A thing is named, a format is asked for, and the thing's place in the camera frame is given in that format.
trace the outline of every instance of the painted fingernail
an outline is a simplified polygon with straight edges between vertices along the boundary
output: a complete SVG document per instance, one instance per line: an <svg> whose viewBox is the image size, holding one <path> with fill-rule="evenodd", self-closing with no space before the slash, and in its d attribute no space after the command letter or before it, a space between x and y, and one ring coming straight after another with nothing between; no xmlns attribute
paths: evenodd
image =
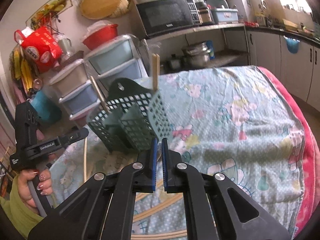
<svg viewBox="0 0 320 240"><path fill-rule="evenodd" d="M41 175L39 176L39 179L40 179L40 181L45 181L45 176L41 174Z"/></svg>

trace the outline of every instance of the microwave door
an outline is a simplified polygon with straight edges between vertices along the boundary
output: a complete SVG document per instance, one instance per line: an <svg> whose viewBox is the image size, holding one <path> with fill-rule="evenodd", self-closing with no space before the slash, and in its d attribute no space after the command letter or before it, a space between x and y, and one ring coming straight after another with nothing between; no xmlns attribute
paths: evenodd
<svg viewBox="0 0 320 240"><path fill-rule="evenodd" d="M193 26L186 0L157 0L137 4L148 36L174 29Z"/></svg>

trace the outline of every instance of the brown floor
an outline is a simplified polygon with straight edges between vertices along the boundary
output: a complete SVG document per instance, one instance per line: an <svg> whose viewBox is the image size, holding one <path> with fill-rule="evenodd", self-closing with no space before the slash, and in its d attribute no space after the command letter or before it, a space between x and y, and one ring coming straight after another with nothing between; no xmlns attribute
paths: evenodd
<svg viewBox="0 0 320 240"><path fill-rule="evenodd" d="M320 146L320 112L308 105L299 98L294 97L300 107L305 119L307 120L318 145Z"/></svg>

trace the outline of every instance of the red bag handle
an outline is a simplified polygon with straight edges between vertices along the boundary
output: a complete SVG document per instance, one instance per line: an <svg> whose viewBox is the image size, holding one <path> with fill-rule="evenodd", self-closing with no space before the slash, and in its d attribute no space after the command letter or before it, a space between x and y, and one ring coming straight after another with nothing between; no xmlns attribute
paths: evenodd
<svg viewBox="0 0 320 240"><path fill-rule="evenodd" d="M21 37L21 40L22 40L22 41L24 41L24 40L26 39L26 37L23 35L23 33L22 33L21 30L16 30L16 31L14 32L14 36L13 36L14 40L16 41L16 43L18 43L18 44L21 45L21 43L19 43L19 41L17 41L18 35Z"/></svg>

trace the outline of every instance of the blender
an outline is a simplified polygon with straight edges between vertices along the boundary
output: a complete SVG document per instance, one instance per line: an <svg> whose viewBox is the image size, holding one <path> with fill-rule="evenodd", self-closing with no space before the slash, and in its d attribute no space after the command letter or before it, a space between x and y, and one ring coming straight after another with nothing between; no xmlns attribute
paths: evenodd
<svg viewBox="0 0 320 240"><path fill-rule="evenodd" d="M194 1L196 8L198 10L201 25L213 24L211 12L210 12L207 4L205 3L205 1L204 0L193 0L193 1Z"/></svg>

